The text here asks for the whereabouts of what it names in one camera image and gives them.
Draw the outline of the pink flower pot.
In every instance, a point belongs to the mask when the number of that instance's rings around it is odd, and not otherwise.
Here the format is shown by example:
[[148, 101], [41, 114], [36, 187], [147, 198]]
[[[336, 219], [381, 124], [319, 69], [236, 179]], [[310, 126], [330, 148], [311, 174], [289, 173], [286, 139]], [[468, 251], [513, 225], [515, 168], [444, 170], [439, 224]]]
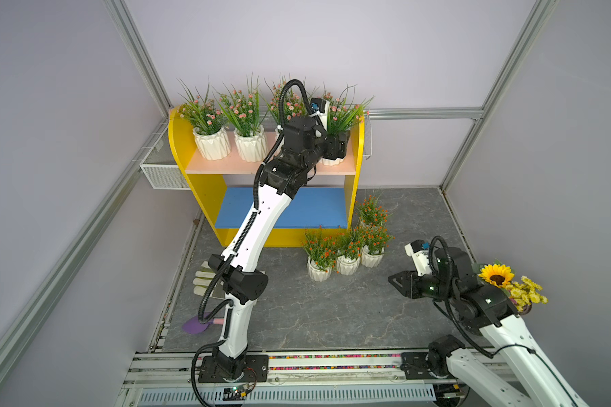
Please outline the pink flower pot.
[[234, 142], [241, 159], [256, 163], [266, 158], [267, 139], [261, 115], [259, 80], [248, 77], [244, 88], [224, 86], [218, 93], [218, 105], [234, 128]]
[[[324, 89], [322, 98], [330, 102], [328, 116], [328, 134], [350, 131], [352, 127], [360, 124], [368, 114], [368, 108], [373, 98], [355, 101], [355, 85], [347, 85], [339, 96], [334, 97], [331, 92]], [[322, 158], [325, 166], [337, 166], [344, 159], [328, 160]]]
[[283, 117], [285, 117], [287, 122], [290, 122], [295, 117], [301, 117], [307, 114], [305, 100], [302, 98], [298, 86], [290, 88], [287, 93], [285, 93], [284, 98], [281, 99], [281, 91], [288, 81], [289, 79], [285, 76], [281, 76], [278, 82], [273, 82], [272, 84], [266, 81], [266, 85], [271, 93], [270, 98], [266, 100], [266, 105], [277, 128], [282, 127]]
[[193, 91], [179, 80], [183, 88], [183, 103], [178, 108], [179, 116], [192, 127], [195, 140], [201, 156], [209, 161], [224, 159], [231, 153], [225, 125], [227, 117], [217, 106], [207, 85], [204, 95], [195, 88]]

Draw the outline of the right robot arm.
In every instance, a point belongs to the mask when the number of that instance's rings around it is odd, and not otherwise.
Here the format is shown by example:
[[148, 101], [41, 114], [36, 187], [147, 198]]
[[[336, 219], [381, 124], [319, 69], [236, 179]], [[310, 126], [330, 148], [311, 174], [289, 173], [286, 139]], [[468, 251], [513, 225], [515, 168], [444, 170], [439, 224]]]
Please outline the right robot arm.
[[427, 354], [405, 353], [402, 371], [454, 377], [491, 406], [584, 406], [532, 337], [503, 289], [475, 273], [469, 255], [440, 237], [405, 247], [415, 268], [389, 276], [410, 299], [430, 298], [461, 333], [429, 344]]

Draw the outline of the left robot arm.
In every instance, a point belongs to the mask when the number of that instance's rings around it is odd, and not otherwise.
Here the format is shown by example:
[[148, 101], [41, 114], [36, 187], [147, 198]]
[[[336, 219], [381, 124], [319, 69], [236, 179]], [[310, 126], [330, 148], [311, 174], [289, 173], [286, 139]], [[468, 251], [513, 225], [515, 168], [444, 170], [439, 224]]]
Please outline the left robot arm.
[[268, 285], [267, 274], [257, 269], [261, 251], [299, 189], [317, 173], [317, 164], [339, 152], [322, 120], [326, 111], [322, 99], [307, 98], [301, 80], [286, 82], [279, 94], [278, 141], [256, 171], [253, 204], [232, 242], [208, 260], [215, 276], [202, 296], [198, 319], [205, 324], [225, 312], [219, 340], [207, 347], [216, 373], [227, 380], [238, 381], [246, 369], [251, 313]]

